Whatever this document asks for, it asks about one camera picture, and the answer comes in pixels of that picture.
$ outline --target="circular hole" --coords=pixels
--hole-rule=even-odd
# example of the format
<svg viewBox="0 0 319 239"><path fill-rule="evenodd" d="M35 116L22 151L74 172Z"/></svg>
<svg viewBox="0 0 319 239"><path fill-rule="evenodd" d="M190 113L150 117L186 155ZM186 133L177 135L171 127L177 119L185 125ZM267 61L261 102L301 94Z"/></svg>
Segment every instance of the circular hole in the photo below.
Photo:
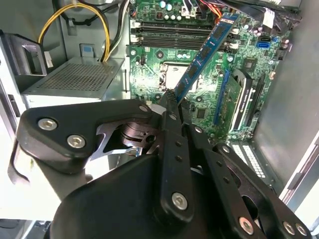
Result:
<svg viewBox="0 0 319 239"><path fill-rule="evenodd" d="M180 156L175 156L175 159L178 161L178 162L182 162L182 158Z"/></svg>
<svg viewBox="0 0 319 239"><path fill-rule="evenodd" d="M155 135L149 135L149 136L146 137L145 141L147 143L153 143L155 141L155 139L156 139Z"/></svg>
<svg viewBox="0 0 319 239"><path fill-rule="evenodd" d="M229 179L228 178L224 177L223 179L224 179L225 183L229 183Z"/></svg>
<svg viewBox="0 0 319 239"><path fill-rule="evenodd" d="M181 147L181 142L176 141L175 144L177 147Z"/></svg>

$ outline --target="blue ram module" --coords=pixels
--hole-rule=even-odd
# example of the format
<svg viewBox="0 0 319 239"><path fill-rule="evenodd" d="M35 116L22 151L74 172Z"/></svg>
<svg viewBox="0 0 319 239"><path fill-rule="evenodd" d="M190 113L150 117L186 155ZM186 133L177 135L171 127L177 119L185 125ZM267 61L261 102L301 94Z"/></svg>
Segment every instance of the blue ram module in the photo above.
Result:
<svg viewBox="0 0 319 239"><path fill-rule="evenodd" d="M224 39L236 24L238 17L238 14L224 13L219 22L214 26L201 49L174 88L178 104L181 103L209 60L217 52Z"/></svg>

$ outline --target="white cable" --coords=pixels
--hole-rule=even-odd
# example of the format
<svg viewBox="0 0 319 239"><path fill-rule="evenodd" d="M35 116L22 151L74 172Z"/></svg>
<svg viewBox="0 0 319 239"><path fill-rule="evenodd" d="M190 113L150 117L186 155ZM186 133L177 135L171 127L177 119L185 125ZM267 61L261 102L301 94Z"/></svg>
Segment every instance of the white cable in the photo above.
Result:
<svg viewBox="0 0 319 239"><path fill-rule="evenodd" d="M124 31L124 26L125 26L124 20L125 20L126 10L127 10L127 8L128 8L129 2L130 2L130 0L126 0L125 6L124 6L124 8L123 8L123 11L124 11L124 12L123 12L122 24L121 24L122 29L121 29L121 34L120 34L119 40L115 43L114 47L110 50L110 53L109 53L109 55L108 55L108 58L111 56L111 54L112 54L112 52L115 50L115 48L117 48L117 46L120 44L120 41L121 41L121 39L122 39L122 35L123 35L123 31Z"/></svg>

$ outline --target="perforated metal grille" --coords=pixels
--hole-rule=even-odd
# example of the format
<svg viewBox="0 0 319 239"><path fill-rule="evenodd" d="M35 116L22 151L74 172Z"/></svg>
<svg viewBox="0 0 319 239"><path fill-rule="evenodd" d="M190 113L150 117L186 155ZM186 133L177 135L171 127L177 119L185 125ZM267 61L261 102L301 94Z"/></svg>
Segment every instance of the perforated metal grille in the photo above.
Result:
<svg viewBox="0 0 319 239"><path fill-rule="evenodd" d="M99 91L114 66L68 64L37 88L53 90Z"/></svg>

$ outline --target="capacitor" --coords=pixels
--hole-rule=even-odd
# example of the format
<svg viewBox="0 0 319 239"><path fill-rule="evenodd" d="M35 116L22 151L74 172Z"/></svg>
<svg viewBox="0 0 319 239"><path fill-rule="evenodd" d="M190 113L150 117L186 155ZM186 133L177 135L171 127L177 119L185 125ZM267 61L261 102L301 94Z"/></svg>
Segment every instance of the capacitor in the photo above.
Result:
<svg viewBox="0 0 319 239"><path fill-rule="evenodd" d="M166 5L166 10L171 11L173 9L173 6L171 4Z"/></svg>
<svg viewBox="0 0 319 239"><path fill-rule="evenodd" d="M164 1L160 1L159 4L160 4L159 6L161 8L165 8L166 7L166 2L164 2Z"/></svg>
<svg viewBox="0 0 319 239"><path fill-rule="evenodd" d="M232 62L233 60L234 60L234 57L233 57L233 56L228 56L228 57L227 57L227 61Z"/></svg>
<svg viewBox="0 0 319 239"><path fill-rule="evenodd" d="M288 43L289 43L289 39L283 38L283 39L281 40L281 42L284 43L284 44L288 44Z"/></svg>
<svg viewBox="0 0 319 239"><path fill-rule="evenodd" d="M282 48L284 48L284 49L287 49L289 45L288 45L288 44L285 44L285 43L281 43L280 46L281 46Z"/></svg>

